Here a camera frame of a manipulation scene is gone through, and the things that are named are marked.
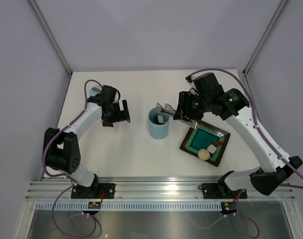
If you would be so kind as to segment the metal tongs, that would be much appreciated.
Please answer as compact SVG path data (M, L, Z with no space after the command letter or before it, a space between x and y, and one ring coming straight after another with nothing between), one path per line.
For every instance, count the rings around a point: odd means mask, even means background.
M173 118L175 113L176 113L176 110L170 104L165 104L165 106L163 107L161 104L157 103L156 104L156 111L158 113L164 113L164 114L168 115L171 118ZM178 121L188 125L189 127L193 128L193 129L195 129L198 126L198 123L194 120L179 119Z

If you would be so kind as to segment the rice roll green centre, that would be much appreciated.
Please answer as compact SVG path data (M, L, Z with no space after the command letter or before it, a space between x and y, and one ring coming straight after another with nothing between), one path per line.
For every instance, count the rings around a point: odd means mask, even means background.
M165 124L167 120L162 115L157 115L157 121L159 124Z

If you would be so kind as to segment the blue cylindrical lunch container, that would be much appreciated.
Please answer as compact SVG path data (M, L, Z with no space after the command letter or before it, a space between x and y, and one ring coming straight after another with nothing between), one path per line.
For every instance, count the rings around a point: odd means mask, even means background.
M163 118L163 123L158 121L158 116ZM170 117L165 113L158 113L156 108L152 108L148 114L148 131L152 138L161 140L169 133Z

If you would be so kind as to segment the blue container lid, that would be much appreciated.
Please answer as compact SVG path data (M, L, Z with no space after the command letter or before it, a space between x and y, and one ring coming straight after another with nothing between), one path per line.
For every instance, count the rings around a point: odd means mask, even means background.
M95 85L91 87L89 95L90 96L96 96L97 94L100 94L102 90L102 87L100 85Z

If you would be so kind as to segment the red food piece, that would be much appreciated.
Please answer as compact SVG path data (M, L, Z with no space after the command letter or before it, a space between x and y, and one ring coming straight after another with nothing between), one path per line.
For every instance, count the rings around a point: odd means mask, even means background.
M221 145L223 145L223 142L222 141L217 141L217 142L212 143L212 145L221 146Z

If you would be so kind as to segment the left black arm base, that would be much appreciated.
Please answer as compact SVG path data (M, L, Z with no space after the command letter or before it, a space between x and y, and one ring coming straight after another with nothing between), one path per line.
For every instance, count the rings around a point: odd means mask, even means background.
M113 199L115 184L99 183L91 187L75 186L71 192L72 199Z

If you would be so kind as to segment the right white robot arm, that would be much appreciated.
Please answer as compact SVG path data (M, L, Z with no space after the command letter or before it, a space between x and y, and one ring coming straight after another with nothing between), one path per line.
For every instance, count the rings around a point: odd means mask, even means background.
M230 197L234 192L255 189L269 196L285 182L303 162L281 149L259 123L248 93L233 88L225 91L212 72L196 78L186 77L194 92L179 93L174 120L196 121L204 113L212 113L226 121L251 149L259 167L246 171L229 171L219 178L217 189L221 196Z

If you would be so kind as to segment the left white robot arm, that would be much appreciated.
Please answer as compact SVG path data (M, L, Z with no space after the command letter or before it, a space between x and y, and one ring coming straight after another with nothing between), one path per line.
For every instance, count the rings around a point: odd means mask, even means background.
M119 90L112 86L104 85L87 98L84 109L62 129L48 128L44 134L42 164L75 183L73 199L113 198L115 185L100 183L98 176L81 164L79 139L98 120L104 127L130 122L127 101L121 100Z

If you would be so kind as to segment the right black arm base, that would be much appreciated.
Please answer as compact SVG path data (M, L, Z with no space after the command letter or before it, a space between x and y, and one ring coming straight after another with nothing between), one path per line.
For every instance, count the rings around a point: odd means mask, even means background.
M232 191L218 183L202 183L198 185L198 190L202 192L204 199L236 199L239 193L240 199L248 198L246 190Z

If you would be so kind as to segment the white rice roll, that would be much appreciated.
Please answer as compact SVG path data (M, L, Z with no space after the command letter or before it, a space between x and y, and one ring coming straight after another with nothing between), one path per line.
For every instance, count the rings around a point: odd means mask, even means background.
M214 146L213 144L210 144L210 145L207 147L207 151L208 151L210 154L214 154L214 153L217 151L217 148L216 148L216 146Z

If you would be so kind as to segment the steamed bun lower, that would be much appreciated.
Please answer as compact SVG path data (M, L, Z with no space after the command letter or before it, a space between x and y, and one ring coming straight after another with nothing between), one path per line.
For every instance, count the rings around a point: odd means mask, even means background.
M198 151L198 158L207 161L210 158L210 152L207 149L200 149Z

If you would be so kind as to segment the aluminium mounting rail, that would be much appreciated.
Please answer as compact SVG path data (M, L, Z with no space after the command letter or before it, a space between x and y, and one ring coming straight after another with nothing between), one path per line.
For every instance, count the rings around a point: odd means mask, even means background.
M102 177L100 183L115 184L114 201L203 201L198 186L212 183L217 177ZM72 184L63 178L32 181L27 201L53 201Z

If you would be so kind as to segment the left aluminium frame post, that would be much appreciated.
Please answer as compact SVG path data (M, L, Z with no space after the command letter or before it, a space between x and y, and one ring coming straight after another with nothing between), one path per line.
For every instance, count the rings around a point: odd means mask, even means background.
M64 56L38 2L36 0L28 0L27 2L30 5L32 11L34 12L42 30L44 31L47 39L49 40L53 50L55 51L61 65L63 66L63 68L66 71L66 73L68 74L68 76L71 77L73 71L72 71L66 57Z

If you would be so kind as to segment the aluminium frame post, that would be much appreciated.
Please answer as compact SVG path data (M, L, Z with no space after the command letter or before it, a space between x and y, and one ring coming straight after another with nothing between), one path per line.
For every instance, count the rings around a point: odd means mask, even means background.
M73 71L72 71L66 57L64 56L38 2L36 0L28 0L27 2L30 5L32 11L34 12L42 30L44 31L47 39L49 40L53 50L55 51L61 65L63 66L63 68L66 71L66 73L68 74L68 76L71 77Z
M268 38L271 36L272 32L274 31L277 23L279 22L279 19L281 18L283 12L285 11L286 7L290 3L290 0L281 0L276 7L271 19L269 20L265 30L263 31L256 47L253 50L253 53L251 54L247 64L245 65L243 69L243 75L247 77L248 73L254 66L254 63L256 62L258 56L260 55L261 51L263 50L264 46L267 43Z

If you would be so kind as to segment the right aluminium frame post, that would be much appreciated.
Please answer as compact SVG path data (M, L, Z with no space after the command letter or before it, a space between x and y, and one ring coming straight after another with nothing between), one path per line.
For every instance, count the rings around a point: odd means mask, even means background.
M256 62L258 56L260 55L261 51L263 50L264 46L267 43L268 38L271 36L272 32L274 31L277 23L279 22L279 19L281 18L283 12L285 11L286 7L290 3L290 0L281 0L276 7L271 19L269 20L265 30L263 31L256 47L253 50L253 53L251 54L247 64L245 65L243 69L243 75L247 77L248 73L254 66L254 63Z

